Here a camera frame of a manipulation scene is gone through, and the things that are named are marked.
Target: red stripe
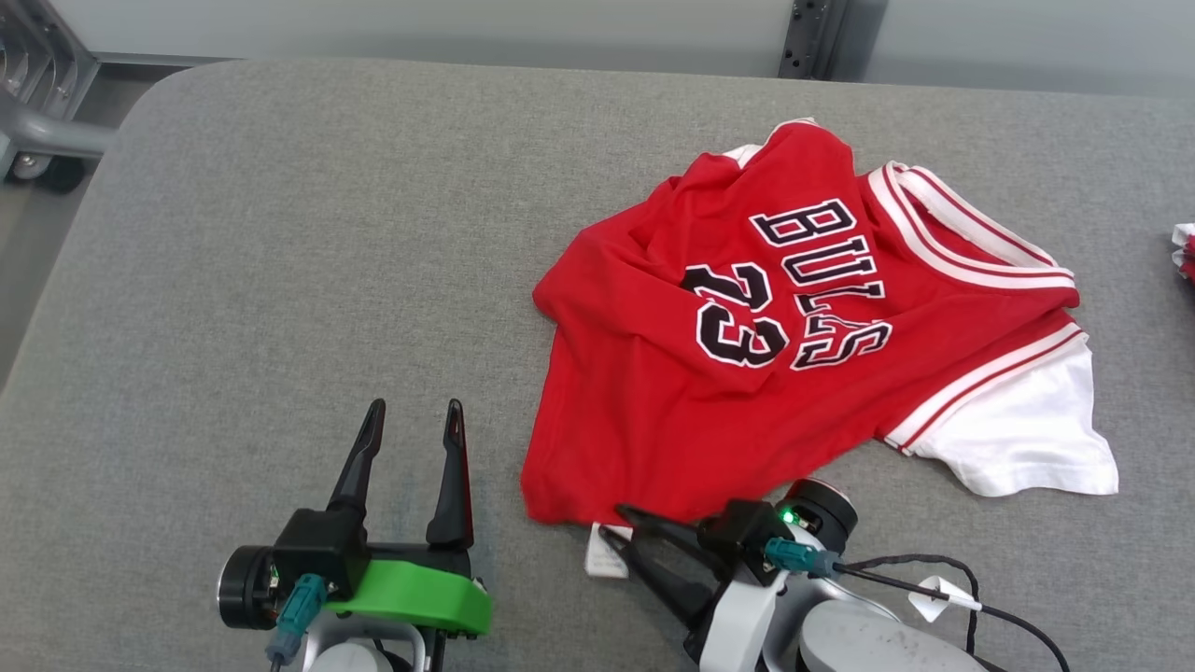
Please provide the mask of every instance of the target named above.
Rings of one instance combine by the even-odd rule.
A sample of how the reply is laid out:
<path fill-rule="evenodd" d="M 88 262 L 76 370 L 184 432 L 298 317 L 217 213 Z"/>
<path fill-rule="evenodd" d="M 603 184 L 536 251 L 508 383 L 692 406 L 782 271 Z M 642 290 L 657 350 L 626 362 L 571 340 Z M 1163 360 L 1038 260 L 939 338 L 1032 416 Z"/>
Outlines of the red stripe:
<path fill-rule="evenodd" d="M 925 430 L 930 426 L 932 426 L 939 417 L 942 417 L 942 414 L 946 413 L 946 410 L 950 409 L 950 407 L 952 407 L 956 403 L 958 403 L 958 399 L 961 399 L 962 397 L 966 397 L 967 395 L 969 395 L 976 387 L 980 387 L 982 385 L 988 384 L 993 378 L 997 378 L 999 375 L 1004 375 L 1005 373 L 1007 373 L 1007 372 L 1010 372 L 1010 371 L 1012 371 L 1015 368 L 1022 367 L 1022 366 L 1024 366 L 1024 365 L 1027 365 L 1027 364 L 1029 364 L 1029 362 L 1031 362 L 1034 360 L 1038 360 L 1038 359 L 1041 359 L 1041 358 L 1043 358 L 1043 356 L 1053 353 L 1054 350 L 1056 350 L 1056 349 L 1061 348 L 1062 346 L 1070 343 L 1072 338 L 1074 338 L 1076 336 L 1079 336 L 1081 334 L 1083 334 L 1083 331 L 1076 331 L 1074 334 L 1071 334 L 1070 336 L 1067 336 L 1066 340 L 1064 340 L 1061 343 L 1058 343 L 1056 346 L 1049 348 L 1048 350 L 1042 350 L 1042 352 L 1037 353 L 1036 355 L 1034 355 L 1034 356 L 1031 356 L 1029 359 L 1022 360 L 1022 361 L 1019 361 L 1019 362 L 1017 362 L 1015 365 L 1011 365 L 1011 366 L 1007 366 L 1005 368 L 1001 368 L 1000 371 L 997 371 L 995 373 L 988 375 L 987 378 L 985 378 L 985 379 L 975 383 L 970 387 L 967 387 L 962 392 L 955 395 L 954 398 L 951 398 L 949 402 L 946 402 L 945 404 L 943 404 L 942 408 L 938 409 L 938 411 L 934 413 L 930 417 L 930 420 L 925 421 L 925 424 L 923 424 L 921 428 L 917 430 L 917 433 L 914 433 L 912 436 L 909 436 L 908 441 L 906 441 L 903 445 L 900 446 L 900 450 L 905 450 L 906 446 L 912 446 L 914 442 L 917 442 L 917 440 L 921 438 L 921 434 L 924 434 Z"/>
<path fill-rule="evenodd" d="M 949 263 L 950 265 L 954 265 L 954 267 L 957 267 L 957 268 L 964 268 L 967 270 L 973 270 L 975 273 L 981 273 L 981 274 L 986 274 L 986 275 L 995 275 L 995 276 L 999 276 L 999 277 L 1015 277 L 1015 279 L 1065 277 L 1067 280 L 1073 280 L 1073 277 L 1070 274 L 1062 273 L 1062 271 L 1058 271 L 1058 270 L 1025 269 L 1025 270 L 1028 270 L 1030 273 L 1010 273 L 1010 271 L 1006 271 L 1006 270 L 994 270 L 994 269 L 978 268 L 978 267 L 970 265 L 970 264 L 975 264 L 975 263 L 981 263 L 981 262 L 979 262 L 976 259 L 966 259 L 967 262 L 970 262 L 970 264 L 968 264 L 968 263 L 957 262 L 957 261 L 955 261 L 955 259 L 952 259 L 950 257 L 944 256 L 933 245 L 931 245 L 929 240 L 926 240 L 925 236 L 929 234 L 929 231 L 926 231 L 926 233 L 921 233 L 921 228 L 923 227 L 917 226 L 917 220 L 914 220 L 913 215 L 908 212 L 908 209 L 905 208 L 905 203 L 901 201 L 900 195 L 896 193 L 896 188 L 893 185 L 891 179 L 888 178 L 888 171 L 884 171 L 884 184 L 888 185 L 888 190 L 891 193 L 893 198 L 896 200 L 896 206 L 901 209 L 901 212 L 905 213 L 905 216 L 913 225 L 913 233 L 917 234 L 918 239 L 920 239 L 921 243 L 924 243 L 925 246 L 933 255 L 936 255 L 942 261 Z"/>
<path fill-rule="evenodd" d="M 1055 263 L 1055 262 L 1054 262 L 1053 259 L 1050 259 L 1049 257 L 1044 257 L 1044 256 L 1042 256 L 1042 255 L 1040 255 L 1040 253 L 1035 252 L 1034 250 L 1031 250 L 1031 249 L 1029 249 L 1029 248 L 1025 248 L 1025 246 L 1024 246 L 1024 244 L 1022 244 L 1022 243 L 1021 243 L 1019 240 L 1017 240 L 1016 238 L 1012 238 L 1012 237 L 1010 237 L 1009 234 L 1006 234 L 1005 232 L 1000 231 L 999 228 L 993 228 L 993 227 L 992 227 L 992 226 L 991 226 L 989 224 L 987 224 L 986 221 L 983 221 L 983 219 L 982 219 L 982 218 L 980 218 L 980 216 L 978 216 L 978 215 L 975 214 L 975 213 L 978 213 L 979 210 L 976 210 L 976 209 L 975 209 L 974 207 L 972 207 L 970 204 L 967 204 L 967 203 L 960 203 L 958 201 L 956 201 L 956 200 L 955 200 L 955 197 L 954 197 L 954 196 L 951 196 L 951 195 L 950 195 L 949 193 L 946 193 L 946 190 L 942 188 L 942 184 L 940 184 L 940 182 L 939 182 L 938 179 L 934 179 L 934 178 L 933 178 L 932 176 L 929 176 L 929 175 L 926 175 L 926 173 L 925 173 L 924 171 L 921 171 L 921 170 L 919 170 L 919 169 L 915 169 L 915 167 L 914 167 L 914 169 L 911 169 L 911 172 L 914 172 L 914 173 L 917 173 L 917 175 L 921 176 L 921 177 L 923 177 L 923 178 L 924 178 L 924 179 L 925 179 L 926 182 L 929 182 L 929 183 L 930 183 L 930 185 L 931 185 L 931 187 L 933 187 L 934 189 L 937 189 L 937 190 L 938 190 L 938 194 L 942 194 L 942 196 L 943 196 L 943 197 L 944 197 L 944 198 L 945 198 L 946 201 L 950 201 L 950 204 L 952 204 L 954 207 L 956 207 L 956 208 L 958 208 L 960 210 L 962 210 L 962 212 L 963 212 L 963 213 L 964 213 L 964 214 L 966 214 L 967 216 L 969 216 L 969 218 L 972 219 L 972 221 L 974 221 L 975 224 L 978 224 L 978 225 L 982 226 L 983 228 L 986 228 L 986 230 L 991 231 L 991 232 L 992 232 L 992 233 L 994 233 L 994 234 L 995 234 L 997 237 L 999 237 L 999 238 L 1000 238 L 1001 240 L 1004 240 L 1005 243 L 1009 243 L 1010 245 L 1012 245 L 1012 246 L 1015 246 L 1015 248 L 1019 249 L 1021 251 L 1025 252 L 1025 253 L 1027 253 L 1027 255 L 1029 255 L 1030 257 L 1032 257 L 1032 258 L 1035 258 L 1035 259 L 1037 259 L 1037 261 L 1040 261 L 1040 262 L 1042 262 L 1042 263 L 1044 263 L 1044 264 L 1048 264 L 1048 265 L 1052 265 L 1052 267 L 1054 267 L 1054 268 L 1058 268 L 1058 263 Z"/>

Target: cable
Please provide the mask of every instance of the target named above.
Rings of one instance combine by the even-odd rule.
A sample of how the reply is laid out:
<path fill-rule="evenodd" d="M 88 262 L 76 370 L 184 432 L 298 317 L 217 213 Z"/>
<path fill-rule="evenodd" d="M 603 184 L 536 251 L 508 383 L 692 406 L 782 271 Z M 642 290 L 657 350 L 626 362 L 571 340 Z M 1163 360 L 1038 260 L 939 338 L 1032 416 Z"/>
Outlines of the cable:
<path fill-rule="evenodd" d="M 979 599 L 979 578 L 972 572 L 970 567 L 967 567 L 961 560 L 955 560 L 945 555 L 931 555 L 931 554 L 908 554 L 908 555 L 885 555 L 882 557 L 874 557 L 871 560 L 864 560 L 863 562 L 851 562 L 847 567 L 851 569 L 871 569 L 875 567 L 881 567 L 884 564 L 906 564 L 909 562 L 925 562 L 925 563 L 942 563 L 949 564 L 955 569 L 958 569 L 967 575 L 967 580 L 972 585 L 972 598 Z M 979 627 L 979 612 L 972 611 L 967 617 L 967 653 L 975 655 L 975 628 Z"/>
<path fill-rule="evenodd" d="M 853 569 L 853 568 L 851 568 L 850 566 L 846 566 L 846 564 L 841 564 L 841 563 L 835 564 L 834 569 L 838 569 L 842 574 L 848 574 L 851 576 L 858 576 L 859 579 L 866 579 L 868 581 L 875 581 L 877 584 L 883 584 L 885 586 L 893 586 L 894 588 L 901 588 L 901 589 L 905 589 L 905 591 L 908 591 L 908 592 L 912 592 L 912 593 L 920 593 L 923 595 L 929 595 L 929 597 L 934 598 L 934 599 L 946 600 L 946 601 L 949 601 L 951 604 L 958 604 L 958 605 L 966 606 L 967 609 L 972 609 L 972 610 L 975 610 L 975 611 L 982 611 L 983 613 L 991 613 L 992 616 L 994 616 L 994 617 L 997 617 L 997 618 L 999 618 L 1001 621 L 1007 621 L 1009 623 L 1012 623 L 1013 625 L 1017 625 L 1017 627 L 1024 629 L 1025 631 L 1028 631 L 1032 636 L 1035 636 L 1038 640 L 1041 640 L 1042 643 L 1046 644 L 1046 647 L 1050 650 L 1050 653 L 1054 654 L 1054 658 L 1058 659 L 1058 665 L 1059 665 L 1059 667 L 1062 668 L 1062 672 L 1071 672 L 1071 666 L 1066 662 L 1066 656 L 1062 655 L 1062 652 L 1058 648 L 1058 644 L 1054 643 L 1054 640 L 1050 640 L 1046 635 L 1046 633 L 1042 633 L 1036 625 L 1034 625 L 1032 623 L 1030 623 L 1030 622 L 1028 622 L 1028 621 L 1025 621 L 1025 619 L 1023 619 L 1021 617 L 1013 616 L 1013 615 L 1006 612 L 1006 611 L 1000 611 L 999 609 L 995 609 L 995 607 L 987 606 L 985 604 L 980 604 L 976 600 L 969 600 L 969 599 L 957 598 L 955 595 L 950 595 L 950 594 L 943 593 L 940 591 L 933 591 L 933 589 L 930 589 L 930 588 L 923 588 L 921 586 L 918 586 L 918 585 L 914 585 L 914 584 L 908 584 L 908 582 L 901 581 L 899 579 L 893 579 L 890 576 L 884 576 L 883 574 L 872 574 L 871 572 L 864 572 L 862 569 Z"/>

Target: caster wheel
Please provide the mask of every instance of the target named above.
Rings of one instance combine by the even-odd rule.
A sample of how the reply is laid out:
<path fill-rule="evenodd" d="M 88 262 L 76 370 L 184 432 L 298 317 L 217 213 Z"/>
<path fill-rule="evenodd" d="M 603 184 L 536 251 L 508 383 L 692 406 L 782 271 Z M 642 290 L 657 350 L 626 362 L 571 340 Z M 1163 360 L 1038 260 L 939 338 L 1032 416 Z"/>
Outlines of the caster wheel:
<path fill-rule="evenodd" d="M 51 194 L 69 194 L 79 187 L 86 175 L 82 159 L 54 157 L 45 172 L 33 178 L 33 184 Z"/>

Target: green bracket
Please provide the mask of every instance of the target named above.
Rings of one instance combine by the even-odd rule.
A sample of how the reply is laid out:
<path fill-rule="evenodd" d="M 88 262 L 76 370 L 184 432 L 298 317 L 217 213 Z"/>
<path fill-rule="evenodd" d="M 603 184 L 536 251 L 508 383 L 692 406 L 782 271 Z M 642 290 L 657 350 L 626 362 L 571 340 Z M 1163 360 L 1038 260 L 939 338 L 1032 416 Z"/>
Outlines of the green bracket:
<path fill-rule="evenodd" d="M 400 560 L 373 560 L 353 599 L 329 601 L 324 609 L 486 635 L 494 604 L 480 586 L 459 574 Z"/>

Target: red jersey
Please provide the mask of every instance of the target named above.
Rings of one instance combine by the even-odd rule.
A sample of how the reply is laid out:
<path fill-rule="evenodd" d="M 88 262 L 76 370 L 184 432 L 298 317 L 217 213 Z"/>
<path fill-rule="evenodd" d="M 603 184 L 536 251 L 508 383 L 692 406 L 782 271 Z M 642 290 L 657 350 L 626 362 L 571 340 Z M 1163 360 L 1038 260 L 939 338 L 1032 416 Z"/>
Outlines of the red jersey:
<path fill-rule="evenodd" d="M 853 171 L 828 130 L 789 122 L 577 236 L 533 293 L 557 332 L 532 518 L 711 514 L 870 438 L 913 446 L 983 385 L 1081 346 L 1049 255 L 925 169 Z"/>

